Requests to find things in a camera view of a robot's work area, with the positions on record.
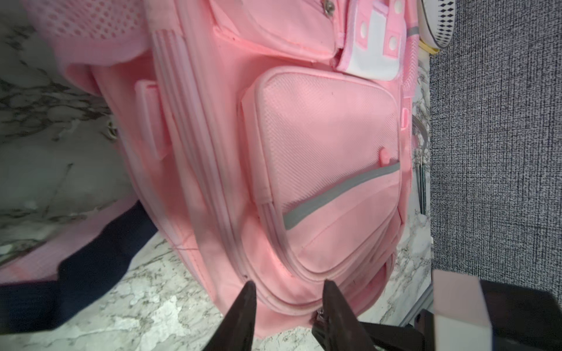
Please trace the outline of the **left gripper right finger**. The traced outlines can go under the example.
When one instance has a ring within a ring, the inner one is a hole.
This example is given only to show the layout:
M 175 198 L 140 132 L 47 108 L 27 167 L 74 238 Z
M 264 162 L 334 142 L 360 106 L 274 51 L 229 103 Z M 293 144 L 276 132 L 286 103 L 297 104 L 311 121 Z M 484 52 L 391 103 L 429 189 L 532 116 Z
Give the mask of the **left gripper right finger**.
M 324 282 L 322 301 L 312 335 L 324 350 L 376 350 L 335 282 Z

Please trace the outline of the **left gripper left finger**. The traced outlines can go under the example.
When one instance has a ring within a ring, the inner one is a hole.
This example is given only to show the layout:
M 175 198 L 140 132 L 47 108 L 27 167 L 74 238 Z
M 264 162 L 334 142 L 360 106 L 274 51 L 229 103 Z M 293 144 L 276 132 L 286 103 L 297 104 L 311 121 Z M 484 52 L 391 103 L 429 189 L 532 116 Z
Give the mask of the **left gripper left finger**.
M 256 307 L 256 285 L 248 281 L 203 350 L 251 350 L 256 324 Z

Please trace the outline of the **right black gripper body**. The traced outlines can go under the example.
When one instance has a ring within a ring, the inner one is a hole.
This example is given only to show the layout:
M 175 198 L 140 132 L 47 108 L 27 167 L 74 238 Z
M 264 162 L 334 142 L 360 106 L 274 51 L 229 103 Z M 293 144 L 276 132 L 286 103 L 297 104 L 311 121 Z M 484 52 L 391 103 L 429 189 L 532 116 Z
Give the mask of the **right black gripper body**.
M 433 308 L 413 327 L 364 323 L 385 350 L 560 350 L 561 308 L 548 292 L 433 272 Z

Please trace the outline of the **pink backpack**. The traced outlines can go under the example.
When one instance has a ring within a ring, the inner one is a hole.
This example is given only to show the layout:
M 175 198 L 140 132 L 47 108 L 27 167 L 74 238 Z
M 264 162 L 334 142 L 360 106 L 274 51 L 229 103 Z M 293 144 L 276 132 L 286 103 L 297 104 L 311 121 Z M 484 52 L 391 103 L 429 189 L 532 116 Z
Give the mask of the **pink backpack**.
M 415 1 L 25 1 L 64 77 L 116 120 L 136 191 L 1 267 L 57 266 L 140 202 L 221 312 L 310 326 L 323 284 L 361 314 L 408 216 Z

